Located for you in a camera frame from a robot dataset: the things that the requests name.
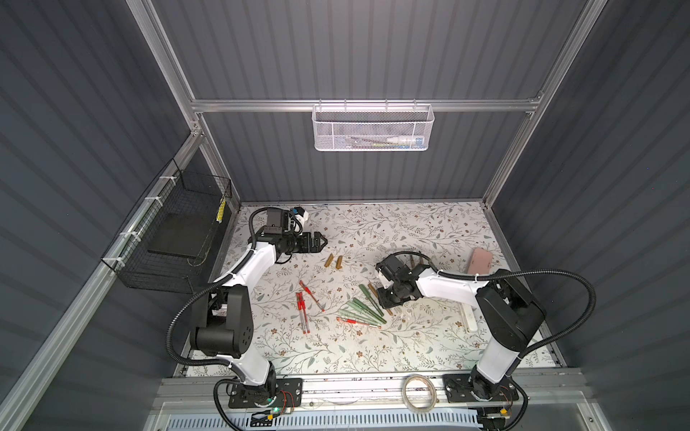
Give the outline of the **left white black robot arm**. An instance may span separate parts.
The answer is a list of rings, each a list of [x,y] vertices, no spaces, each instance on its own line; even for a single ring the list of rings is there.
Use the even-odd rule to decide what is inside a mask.
[[[224,366],[260,404],[272,402],[278,391],[275,367],[253,346],[251,292],[280,258],[323,251],[328,241],[319,232],[307,233],[305,208],[259,208],[248,219],[249,239],[240,259],[224,275],[208,283],[183,305],[165,334],[165,350],[178,365]],[[190,347],[204,359],[182,356],[173,344],[175,327],[192,312]]]

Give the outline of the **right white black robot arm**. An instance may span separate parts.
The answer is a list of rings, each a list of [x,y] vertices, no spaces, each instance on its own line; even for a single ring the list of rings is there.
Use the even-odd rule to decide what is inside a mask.
[[[402,255],[401,251],[394,252],[375,265],[383,284],[377,289],[380,306],[392,309],[422,298],[440,298],[479,309],[492,338],[473,367],[467,385],[474,398],[481,402],[493,400],[526,356],[578,330],[596,307],[593,285],[571,271],[499,269],[488,275],[460,274],[438,269],[428,256],[418,251],[411,251],[409,255],[425,262],[411,268],[400,259]],[[546,321],[546,309],[520,280],[535,276],[574,280],[584,286],[588,301],[574,323],[533,343],[532,339]]]

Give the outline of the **brown pen three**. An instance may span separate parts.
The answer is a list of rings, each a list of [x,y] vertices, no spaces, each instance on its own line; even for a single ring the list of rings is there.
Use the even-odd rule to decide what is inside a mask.
[[[372,293],[372,295],[375,296],[375,298],[377,299],[377,303],[382,307],[382,309],[385,310],[390,316],[393,317],[394,314],[391,312],[391,310],[386,309],[386,308],[384,308],[383,305],[381,305],[380,296],[379,296],[379,293],[377,292],[377,289],[371,283],[368,283],[368,288],[369,288],[370,292]]]

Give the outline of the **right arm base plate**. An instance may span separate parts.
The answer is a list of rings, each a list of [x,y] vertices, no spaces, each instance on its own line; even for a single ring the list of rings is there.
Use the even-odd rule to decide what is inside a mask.
[[[451,403],[508,402],[520,399],[519,391],[507,377],[492,383],[478,373],[442,375],[443,390]]]

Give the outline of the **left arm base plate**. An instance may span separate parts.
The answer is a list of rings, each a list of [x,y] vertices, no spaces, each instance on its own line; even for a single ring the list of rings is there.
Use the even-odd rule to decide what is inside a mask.
[[[226,389],[230,409],[250,408],[296,408],[301,406],[304,380],[282,378],[267,382],[264,386],[231,384]]]

